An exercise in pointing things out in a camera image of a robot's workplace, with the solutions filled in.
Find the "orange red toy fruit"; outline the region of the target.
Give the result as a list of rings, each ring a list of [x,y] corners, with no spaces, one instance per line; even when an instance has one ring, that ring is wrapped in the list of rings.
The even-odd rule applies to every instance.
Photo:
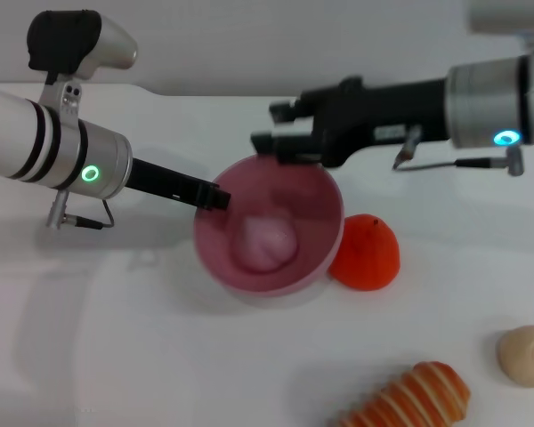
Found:
[[[370,292],[390,285],[400,268],[398,240],[383,220],[366,213],[345,219],[343,238],[328,270],[331,278]]]

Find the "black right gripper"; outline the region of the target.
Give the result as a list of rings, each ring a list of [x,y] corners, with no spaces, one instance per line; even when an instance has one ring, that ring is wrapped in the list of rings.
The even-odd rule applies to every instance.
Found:
[[[283,165],[340,167],[362,149],[402,144],[406,135],[394,136],[391,128],[395,126],[405,132],[419,127],[422,142],[449,138],[443,79],[366,87],[359,77],[350,77],[335,86],[301,93],[291,101],[273,102],[269,112],[274,123],[313,117],[311,136],[250,135],[258,156],[274,157]]]

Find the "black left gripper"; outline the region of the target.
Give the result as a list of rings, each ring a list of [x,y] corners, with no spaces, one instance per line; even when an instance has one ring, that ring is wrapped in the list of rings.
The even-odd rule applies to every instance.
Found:
[[[129,189],[179,201],[207,211],[228,209],[231,194],[218,185],[135,158]]]

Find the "pink toy peach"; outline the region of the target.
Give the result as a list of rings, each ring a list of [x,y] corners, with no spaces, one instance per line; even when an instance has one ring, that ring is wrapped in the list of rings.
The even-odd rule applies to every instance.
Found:
[[[298,247],[295,225],[283,215],[249,215],[231,241],[235,262],[257,274],[280,270],[295,258]]]

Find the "beige toy bun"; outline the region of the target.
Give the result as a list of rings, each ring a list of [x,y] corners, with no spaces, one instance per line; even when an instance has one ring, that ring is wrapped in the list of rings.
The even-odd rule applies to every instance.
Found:
[[[534,326],[506,332],[498,341],[498,362],[511,381],[534,388]]]

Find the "orange striped toy bread loaf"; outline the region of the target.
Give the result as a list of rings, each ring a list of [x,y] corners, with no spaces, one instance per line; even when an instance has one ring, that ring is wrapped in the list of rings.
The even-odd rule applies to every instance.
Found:
[[[423,361],[348,410],[333,427],[453,427],[465,420],[470,398],[451,366]]]

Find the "pink plastic bowl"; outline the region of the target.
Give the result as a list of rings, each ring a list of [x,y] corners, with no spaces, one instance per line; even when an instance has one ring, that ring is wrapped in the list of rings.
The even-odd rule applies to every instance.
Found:
[[[228,209],[199,209],[194,219],[198,257],[214,278],[243,294],[279,296],[301,290],[326,274],[342,240],[344,205],[325,169],[251,156],[226,169],[215,183],[231,194]],[[235,262],[231,241],[249,215],[283,215],[294,223],[299,247],[289,264],[257,274]]]

